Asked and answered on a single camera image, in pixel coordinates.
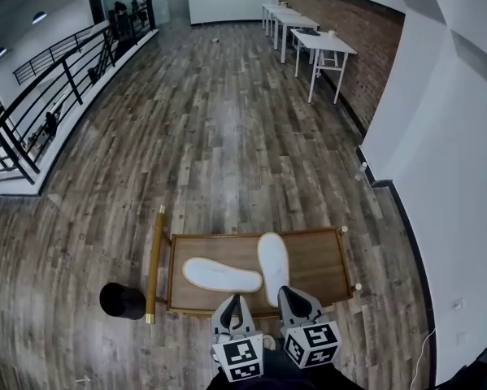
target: black cylinder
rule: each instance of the black cylinder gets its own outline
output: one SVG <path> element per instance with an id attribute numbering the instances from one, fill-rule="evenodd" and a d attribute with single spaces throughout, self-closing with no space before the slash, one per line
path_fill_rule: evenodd
<path id="1" fill-rule="evenodd" d="M 139 290 L 108 283 L 100 292 L 100 306 L 116 318 L 140 319 L 146 314 L 146 297 Z"/>

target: wooden tray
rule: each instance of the wooden tray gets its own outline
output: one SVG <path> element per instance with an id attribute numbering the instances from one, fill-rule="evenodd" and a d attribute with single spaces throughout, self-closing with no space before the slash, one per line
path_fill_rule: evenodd
<path id="1" fill-rule="evenodd" d="M 194 286 L 182 267 L 193 257 L 209 258 L 228 266 L 261 272 L 257 246 L 259 234 L 222 236 L 173 235 L 167 287 L 167 310 L 209 315 L 231 293 Z M 336 227 L 280 233 L 289 253 L 290 285 L 319 299 L 323 307 L 352 298 L 350 278 Z M 279 314 L 267 303 L 264 285 L 256 293 L 243 296 L 256 317 Z"/>

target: brick wall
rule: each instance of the brick wall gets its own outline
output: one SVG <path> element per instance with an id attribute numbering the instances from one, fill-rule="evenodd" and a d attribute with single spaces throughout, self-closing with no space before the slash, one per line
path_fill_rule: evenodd
<path id="1" fill-rule="evenodd" d="M 319 23 L 320 30 L 336 30 L 357 51 L 348 57 L 341 94 L 368 128 L 393 66 L 404 14 L 369 0 L 280 1 Z M 337 85 L 339 72 L 326 73 Z"/>

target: wooden rod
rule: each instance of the wooden rod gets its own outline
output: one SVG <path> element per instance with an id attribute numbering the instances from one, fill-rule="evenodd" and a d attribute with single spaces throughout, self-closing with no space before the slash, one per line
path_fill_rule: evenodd
<path id="1" fill-rule="evenodd" d="M 147 285 L 146 300 L 146 323 L 154 323 L 154 309 L 156 305 L 156 280 L 159 273 L 160 243 L 163 234 L 163 219 L 165 216 L 165 206 L 160 206 L 160 211 L 156 215 L 154 225 L 153 249 L 151 251 L 151 261 L 149 265 L 149 281 Z"/>

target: wooden floor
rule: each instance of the wooden floor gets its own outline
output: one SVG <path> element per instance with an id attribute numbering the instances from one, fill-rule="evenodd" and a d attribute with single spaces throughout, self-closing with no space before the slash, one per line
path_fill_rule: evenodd
<path id="1" fill-rule="evenodd" d="M 294 78 L 292 50 L 281 65 L 261 24 L 169 25 L 129 61 L 43 195 L 0 198 L 0 388 L 209 384 L 208 320 L 160 306 L 149 326 L 98 304 L 107 282 L 146 290 L 162 204 L 175 233 L 347 225 L 364 289 L 330 310 L 337 367 L 364 388 L 409 388 L 428 331 L 407 236 L 389 191 L 354 179 L 361 138 L 331 89 L 307 104 L 310 73 Z M 274 319 L 258 326 L 277 333 Z M 428 370 L 426 349 L 415 388 Z"/>

